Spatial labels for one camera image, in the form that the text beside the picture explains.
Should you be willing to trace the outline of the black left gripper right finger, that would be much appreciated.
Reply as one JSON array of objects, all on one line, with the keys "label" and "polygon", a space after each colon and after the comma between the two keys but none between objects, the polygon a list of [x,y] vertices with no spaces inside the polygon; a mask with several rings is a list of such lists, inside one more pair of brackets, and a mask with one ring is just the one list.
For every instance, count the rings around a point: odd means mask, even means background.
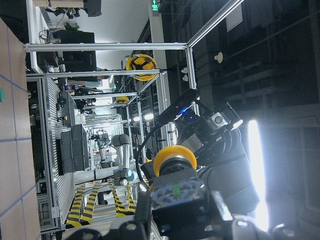
[{"label": "black left gripper right finger", "polygon": [[224,202],[224,199],[219,191],[211,191],[211,196],[213,198],[213,201],[215,202],[215,205],[217,207],[217,210],[222,218],[223,221],[232,221],[234,219],[233,215],[230,213],[226,203]]}]

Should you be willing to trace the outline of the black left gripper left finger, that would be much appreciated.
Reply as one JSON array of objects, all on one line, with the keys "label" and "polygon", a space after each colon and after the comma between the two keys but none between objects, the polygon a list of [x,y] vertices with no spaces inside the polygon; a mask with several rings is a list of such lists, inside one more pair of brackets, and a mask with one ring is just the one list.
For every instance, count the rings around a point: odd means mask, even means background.
[{"label": "black left gripper left finger", "polygon": [[134,222],[138,240],[149,240],[151,235],[151,196],[149,191],[140,191],[136,204]]}]

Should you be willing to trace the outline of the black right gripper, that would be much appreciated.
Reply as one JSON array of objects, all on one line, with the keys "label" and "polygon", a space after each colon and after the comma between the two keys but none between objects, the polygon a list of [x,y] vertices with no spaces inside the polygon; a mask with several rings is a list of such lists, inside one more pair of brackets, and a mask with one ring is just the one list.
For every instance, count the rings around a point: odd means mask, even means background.
[{"label": "black right gripper", "polygon": [[188,148],[200,166],[232,162],[244,156],[239,126],[242,118],[229,102],[213,112],[200,101],[204,110],[183,127],[178,145]]}]

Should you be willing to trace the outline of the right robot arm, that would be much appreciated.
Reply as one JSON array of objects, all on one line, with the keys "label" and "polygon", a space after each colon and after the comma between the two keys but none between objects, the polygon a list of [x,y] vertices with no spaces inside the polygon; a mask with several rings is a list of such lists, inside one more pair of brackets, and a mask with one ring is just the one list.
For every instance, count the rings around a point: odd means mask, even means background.
[{"label": "right robot arm", "polygon": [[202,167],[197,171],[199,178],[209,191],[221,194],[232,214],[253,212],[260,199],[239,130],[243,119],[229,103],[216,112],[199,100],[196,103],[204,113],[201,116],[190,110],[182,113],[183,129],[178,144],[195,155]]}]

